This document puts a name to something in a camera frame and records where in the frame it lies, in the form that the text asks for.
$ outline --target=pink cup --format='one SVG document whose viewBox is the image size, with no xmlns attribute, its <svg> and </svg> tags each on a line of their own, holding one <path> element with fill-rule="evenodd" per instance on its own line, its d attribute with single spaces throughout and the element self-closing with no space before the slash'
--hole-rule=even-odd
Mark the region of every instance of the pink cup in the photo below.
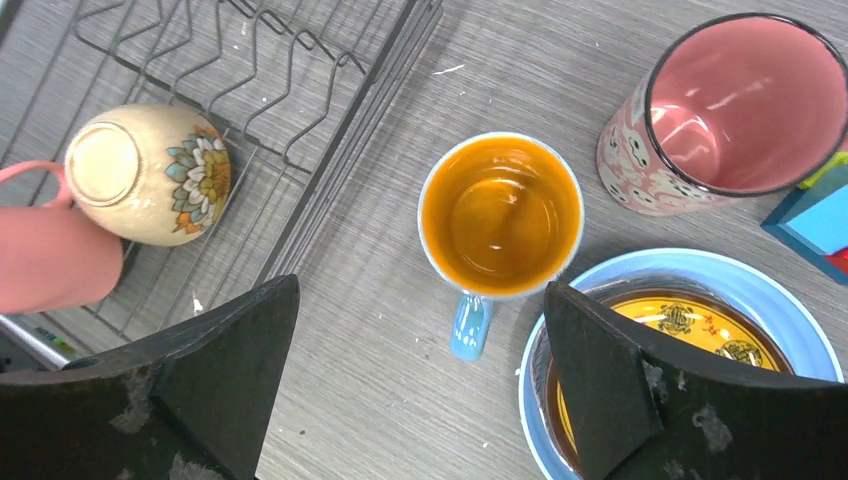
<svg viewBox="0 0 848 480">
<path fill-rule="evenodd" d="M 627 208 L 675 215 L 797 184 L 846 132 L 833 45 L 786 17 L 729 15 L 663 54 L 604 128 L 598 174 Z"/>
<path fill-rule="evenodd" d="M 0 207 L 0 313 L 70 308 L 103 299 L 123 266 L 121 239 L 72 209 L 62 165 L 22 162 L 0 170 L 0 183 L 45 169 L 59 194 L 42 207 Z"/>
</svg>

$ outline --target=blue bowl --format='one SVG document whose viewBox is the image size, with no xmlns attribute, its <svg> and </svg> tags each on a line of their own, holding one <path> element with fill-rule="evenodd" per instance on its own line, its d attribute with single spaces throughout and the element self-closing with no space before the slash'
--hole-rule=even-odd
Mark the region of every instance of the blue bowl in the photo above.
<svg viewBox="0 0 848 480">
<path fill-rule="evenodd" d="M 585 291 L 645 275 L 676 275 L 700 283 L 745 314 L 777 344 L 796 375 L 843 382 L 842 368 L 830 342 L 810 312 L 780 284 L 744 263 L 701 250 L 657 248 L 621 255 L 589 269 L 571 286 Z M 531 380 L 531 356 L 542 348 L 550 355 L 542 315 L 530 334 L 521 361 L 518 405 L 524 436 L 536 463 L 549 480 L 579 480 L 559 455 L 548 434 Z"/>
</svg>

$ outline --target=pink handle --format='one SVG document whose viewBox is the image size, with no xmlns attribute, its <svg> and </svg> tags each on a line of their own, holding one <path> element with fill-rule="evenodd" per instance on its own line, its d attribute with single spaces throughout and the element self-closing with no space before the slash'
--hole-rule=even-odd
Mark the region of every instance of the pink handle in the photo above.
<svg viewBox="0 0 848 480">
<path fill-rule="evenodd" d="M 56 198 L 42 206 L 48 208 L 71 208 L 71 205 L 74 203 L 74 197 L 71 192 L 71 187 L 65 179 L 65 168 L 62 165 L 44 160 L 32 160 L 29 162 L 16 163 L 10 167 L 0 170 L 0 183 L 5 182 L 6 180 L 11 180 L 24 172 L 37 169 L 44 169 L 53 173 L 59 181 L 59 193 L 56 194 Z"/>
</svg>

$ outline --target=stain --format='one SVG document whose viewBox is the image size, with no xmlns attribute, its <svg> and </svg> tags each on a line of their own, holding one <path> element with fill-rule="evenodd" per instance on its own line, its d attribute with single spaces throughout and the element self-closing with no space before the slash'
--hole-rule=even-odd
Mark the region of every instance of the stain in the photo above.
<svg viewBox="0 0 848 480">
<path fill-rule="evenodd" d="M 683 471 L 683 465 L 680 465 L 677 460 L 667 462 L 663 466 L 663 470 L 665 470 L 665 473 L 671 480 L 683 480 L 683 477 L 686 475 Z"/>
<path fill-rule="evenodd" d="M 168 471 L 168 480 L 224 480 L 224 477 L 199 463 L 186 462 L 177 452 L 171 470 Z"/>
<path fill-rule="evenodd" d="M 147 394 L 153 381 L 153 369 L 134 371 L 124 380 L 127 389 L 127 406 L 109 423 L 119 432 L 132 435 L 138 433 L 150 420 L 150 399 Z"/>
<path fill-rule="evenodd" d="M 642 360 L 642 368 L 645 370 L 645 379 L 648 381 L 651 391 L 660 397 L 660 402 L 667 402 L 668 387 L 666 387 L 665 380 L 662 378 L 662 368 L 655 367 L 644 360 Z"/>
<path fill-rule="evenodd" d="M 730 442 L 733 441 L 733 435 L 730 434 L 730 429 L 721 422 L 712 405 L 707 404 L 707 406 L 696 412 L 695 415 L 692 415 L 692 425 L 695 425 L 704 432 L 704 438 L 707 440 L 707 448 L 712 453 L 723 452 L 730 445 Z"/>
</svg>

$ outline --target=metal wire rack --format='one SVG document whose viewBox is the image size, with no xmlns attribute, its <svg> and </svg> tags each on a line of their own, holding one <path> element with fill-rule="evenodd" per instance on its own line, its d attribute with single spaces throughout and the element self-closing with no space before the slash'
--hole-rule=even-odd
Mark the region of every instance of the metal wire rack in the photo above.
<svg viewBox="0 0 848 480">
<path fill-rule="evenodd" d="M 102 302 L 0 316 L 0 327 L 40 340 L 33 348 L 61 366 L 295 271 L 441 11 L 441 0 L 25 2 L 0 49 L 0 168 L 61 161 L 110 107 L 168 103 L 219 129 L 235 180 L 204 237 L 129 245 Z M 0 205 L 44 201 L 47 180 L 4 183 Z"/>
</svg>

